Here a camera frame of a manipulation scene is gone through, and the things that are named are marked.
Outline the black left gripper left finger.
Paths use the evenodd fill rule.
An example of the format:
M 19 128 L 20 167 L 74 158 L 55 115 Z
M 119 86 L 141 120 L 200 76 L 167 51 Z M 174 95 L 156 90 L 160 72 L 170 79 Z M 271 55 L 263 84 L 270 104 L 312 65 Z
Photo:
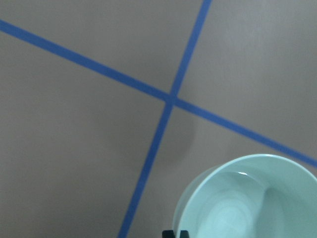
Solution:
M 162 231 L 162 238 L 175 238 L 173 230 L 164 230 Z

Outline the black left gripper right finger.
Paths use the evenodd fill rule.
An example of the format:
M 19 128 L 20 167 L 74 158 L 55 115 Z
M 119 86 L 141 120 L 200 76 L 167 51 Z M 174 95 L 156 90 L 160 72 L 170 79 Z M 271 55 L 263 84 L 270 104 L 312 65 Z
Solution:
M 180 238 L 189 238 L 189 232 L 186 230 L 180 231 Z

